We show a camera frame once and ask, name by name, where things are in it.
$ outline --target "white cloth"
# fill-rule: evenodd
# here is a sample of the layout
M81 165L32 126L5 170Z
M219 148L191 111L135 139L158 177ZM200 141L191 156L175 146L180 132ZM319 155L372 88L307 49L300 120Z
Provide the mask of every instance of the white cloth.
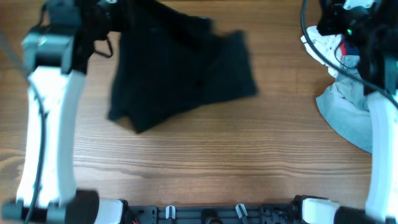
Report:
M341 42L341 35L328 35L328 36L322 36L319 34L317 27L316 26L311 26L307 29L308 35L310 36L311 41L313 42L314 46L319 50L319 52L325 56L331 63L334 63L335 65L340 67L339 62L336 60L335 57L335 49ZM305 40L305 37L301 37L301 41L304 43L305 49L307 52L317 61L319 61L322 65L326 65L326 63L320 59L314 51L311 49L311 47L307 44L307 41ZM337 58L342 57L341 50L338 49L336 56ZM328 71L331 76L334 78L337 77L338 72L334 69L328 66Z

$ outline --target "wooden surface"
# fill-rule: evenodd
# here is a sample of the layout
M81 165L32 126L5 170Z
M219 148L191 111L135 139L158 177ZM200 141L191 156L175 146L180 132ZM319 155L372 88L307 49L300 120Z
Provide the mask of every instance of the wooden surface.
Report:
M94 55L76 121L78 185L131 205L259 204L309 194L364 207L371 155L336 134L318 112L315 97L333 79L302 47L301 0L165 3L214 18L218 32L245 30L260 94L202 106L138 136L106 120L118 56ZM309 25L319 17L317 3L310 6ZM0 1L0 26L20 56L39 6ZM111 37L117 46L118 35ZM24 166L28 107L26 84L2 53L0 60L5 200L15 196Z

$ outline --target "dark fabric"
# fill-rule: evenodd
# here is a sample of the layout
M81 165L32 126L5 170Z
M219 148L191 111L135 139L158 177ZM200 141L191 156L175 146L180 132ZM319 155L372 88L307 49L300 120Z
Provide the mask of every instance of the dark fabric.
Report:
M127 116L141 133L200 105L257 93L243 32L218 37L210 19L134 2L134 29L121 34L110 120Z

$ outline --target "folded black garment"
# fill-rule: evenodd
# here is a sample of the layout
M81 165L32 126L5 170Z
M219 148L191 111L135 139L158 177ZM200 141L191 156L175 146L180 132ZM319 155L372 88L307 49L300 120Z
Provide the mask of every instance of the folded black garment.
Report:
M257 93L243 32L219 37L208 18L134 2L134 28L121 34L110 120L127 116L141 133L200 105Z

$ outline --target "robotic arm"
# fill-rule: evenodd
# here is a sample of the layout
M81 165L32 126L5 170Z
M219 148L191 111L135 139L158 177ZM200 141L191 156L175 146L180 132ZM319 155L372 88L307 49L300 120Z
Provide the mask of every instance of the robotic arm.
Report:
M398 104L384 97L388 94L398 100L398 1L384 0L376 12L372 10L374 0L320 3L320 33L343 34L361 58L358 70L369 97L374 146L366 211L341 207L326 198L296 196L284 211L281 205L273 210L269 204L214 208L235 217L226 224L398 223L398 164L394 162L398 161ZM131 29L131 7L129 0L47 0L42 8L42 15L48 11L50 24L43 26L41 19L22 43L30 83L27 151L17 197L2 206L3 218L26 223L200 223L196 214L208 208L151 207L149 215L140 216L138 211L147 207L100 200L97 192L76 186L73 136L88 59L94 53L112 56L107 34ZM96 51L96 40L106 40L110 54Z

